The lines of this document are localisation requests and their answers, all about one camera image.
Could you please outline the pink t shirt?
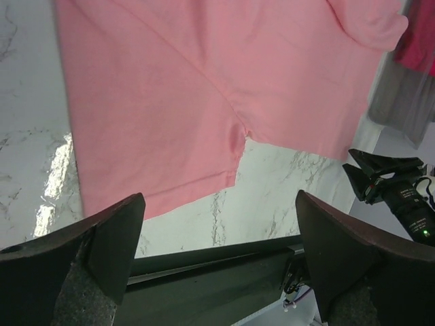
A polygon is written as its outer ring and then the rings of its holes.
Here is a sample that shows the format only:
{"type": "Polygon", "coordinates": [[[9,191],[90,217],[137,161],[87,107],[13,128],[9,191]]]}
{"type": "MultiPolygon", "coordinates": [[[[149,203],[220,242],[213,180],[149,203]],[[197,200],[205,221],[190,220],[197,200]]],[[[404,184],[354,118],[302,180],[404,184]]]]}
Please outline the pink t shirt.
{"type": "Polygon", "coordinates": [[[56,1],[85,216],[232,187],[246,138],[345,159],[399,1],[56,1]]]}

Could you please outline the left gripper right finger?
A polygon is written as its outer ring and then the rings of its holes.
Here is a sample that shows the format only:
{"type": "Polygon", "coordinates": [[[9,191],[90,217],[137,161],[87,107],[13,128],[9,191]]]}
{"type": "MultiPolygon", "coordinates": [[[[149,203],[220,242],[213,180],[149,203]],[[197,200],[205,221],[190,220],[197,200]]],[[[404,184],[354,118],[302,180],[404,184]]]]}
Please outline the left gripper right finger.
{"type": "Polygon", "coordinates": [[[323,322],[434,324],[434,247],[376,228],[302,190],[296,212],[323,322]]]}

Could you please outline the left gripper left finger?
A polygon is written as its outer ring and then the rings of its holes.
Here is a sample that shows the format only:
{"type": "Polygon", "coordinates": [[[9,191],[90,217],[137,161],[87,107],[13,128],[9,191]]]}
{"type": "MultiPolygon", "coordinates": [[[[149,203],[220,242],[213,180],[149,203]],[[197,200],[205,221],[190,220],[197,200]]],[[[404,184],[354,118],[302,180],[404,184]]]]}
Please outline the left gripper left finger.
{"type": "Polygon", "coordinates": [[[2,325],[113,325],[139,241],[134,194],[45,236],[1,250],[2,325]]]}

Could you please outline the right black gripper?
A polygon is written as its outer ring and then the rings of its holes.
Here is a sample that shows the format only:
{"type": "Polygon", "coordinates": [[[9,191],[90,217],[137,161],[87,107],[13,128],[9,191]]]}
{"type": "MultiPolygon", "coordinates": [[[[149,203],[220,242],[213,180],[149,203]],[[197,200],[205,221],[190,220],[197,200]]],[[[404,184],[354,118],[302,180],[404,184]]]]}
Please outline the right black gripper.
{"type": "Polygon", "coordinates": [[[360,166],[343,164],[357,199],[369,204],[386,203],[412,240],[434,244],[432,201],[415,187],[422,180],[423,161],[417,157],[379,156],[359,149],[350,149],[349,154],[360,166]],[[388,173],[392,174],[390,178],[382,176],[388,173]]]}

